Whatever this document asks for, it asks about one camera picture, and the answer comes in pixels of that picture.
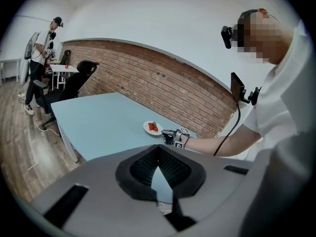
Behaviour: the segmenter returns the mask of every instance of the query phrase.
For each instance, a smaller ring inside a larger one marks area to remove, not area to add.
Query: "cable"
[[[56,133],[56,132],[55,132],[54,130],[52,130],[52,129],[46,129],[46,130],[40,129],[39,126],[38,126],[38,124],[36,124],[36,122],[35,122],[35,115],[33,115],[33,121],[34,121],[34,124],[37,126],[37,128],[38,128],[40,131],[46,132],[46,131],[48,131],[48,130],[51,130],[53,133],[55,133],[57,136],[59,136],[59,134]]]
[[[36,58],[38,58],[38,57],[41,56],[41,53],[42,53],[42,52],[44,51],[44,49],[45,49],[45,46],[46,46],[46,43],[47,43],[47,39],[48,39],[48,38],[46,37],[43,50],[42,50],[41,52],[38,50],[38,51],[39,51],[39,55],[38,55],[37,57],[31,57],[31,60],[36,59]],[[36,66],[36,68],[35,68],[33,71],[30,72],[30,74],[34,73],[34,72],[38,69],[39,65],[40,65],[40,62],[38,62],[38,65]]]
[[[189,136],[189,137],[188,137],[188,139],[187,139],[187,141],[184,143],[184,145],[183,145],[183,149],[185,149],[185,148],[186,148],[186,146],[187,146],[187,142],[188,142],[188,140],[189,140],[190,138],[192,138],[192,137],[191,137],[191,136]]]
[[[21,104],[24,105],[24,100],[25,100],[25,96],[19,98],[19,103],[21,103]],[[33,115],[33,122],[34,122],[34,124],[36,125],[36,127],[38,128],[38,130],[40,130],[40,131],[42,131],[42,132],[46,132],[46,131],[48,131],[48,130],[51,130],[53,133],[55,133],[57,136],[59,136],[58,133],[56,133],[54,130],[52,130],[52,129],[50,129],[50,128],[49,128],[49,129],[46,129],[46,130],[40,129],[39,126],[38,126],[38,124],[35,122],[35,115]]]
[[[228,138],[228,136],[230,135],[230,133],[236,128],[236,126],[238,125],[239,121],[240,121],[240,108],[239,108],[239,104],[237,103],[237,108],[238,108],[238,118],[237,118],[237,122],[236,124],[233,126],[233,128],[231,129],[231,131],[226,135],[226,137],[223,139],[223,141],[221,142],[221,144],[219,144],[218,148],[216,149],[214,156],[216,156],[217,152],[219,151],[219,149],[221,148],[221,146],[223,145],[224,141]]]

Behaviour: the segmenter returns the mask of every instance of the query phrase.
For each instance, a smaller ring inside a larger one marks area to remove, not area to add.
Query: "wrist tracker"
[[[186,143],[184,144],[181,141],[181,135],[187,136],[191,138],[189,130],[186,128],[179,128],[177,130],[162,130],[161,131],[164,136],[164,141],[167,145],[173,145],[177,148],[185,149]]]

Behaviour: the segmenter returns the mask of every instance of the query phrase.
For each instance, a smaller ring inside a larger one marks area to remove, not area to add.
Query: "white shoe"
[[[30,105],[24,105],[24,109],[28,114],[34,115],[34,111]]]

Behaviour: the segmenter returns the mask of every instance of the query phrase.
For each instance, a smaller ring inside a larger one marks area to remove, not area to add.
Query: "cap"
[[[237,25],[232,27],[232,40],[237,41],[237,47],[243,47],[244,51],[249,51],[248,47],[244,46],[244,23],[252,13],[258,12],[257,9],[244,11],[237,22]]]
[[[55,17],[53,20],[57,23],[58,26],[63,27],[63,24],[62,24],[63,20],[61,19],[61,17]]]

